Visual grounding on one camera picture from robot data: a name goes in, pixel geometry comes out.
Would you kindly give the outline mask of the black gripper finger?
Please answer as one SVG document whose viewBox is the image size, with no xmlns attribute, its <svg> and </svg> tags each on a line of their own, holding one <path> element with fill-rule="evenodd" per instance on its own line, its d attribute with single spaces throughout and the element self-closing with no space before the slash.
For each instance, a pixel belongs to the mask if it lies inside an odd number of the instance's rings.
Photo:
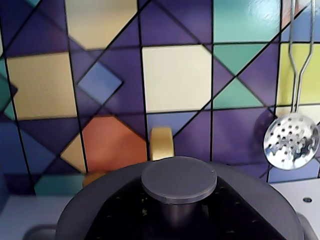
<svg viewBox="0 0 320 240">
<path fill-rule="evenodd" d="M 141 185 L 125 185 L 104 201 L 86 240 L 150 240 L 148 227 L 161 219 L 160 206 Z"/>
<path fill-rule="evenodd" d="M 283 236 L 223 179 L 203 201 L 205 240 L 282 240 Z"/>
</svg>

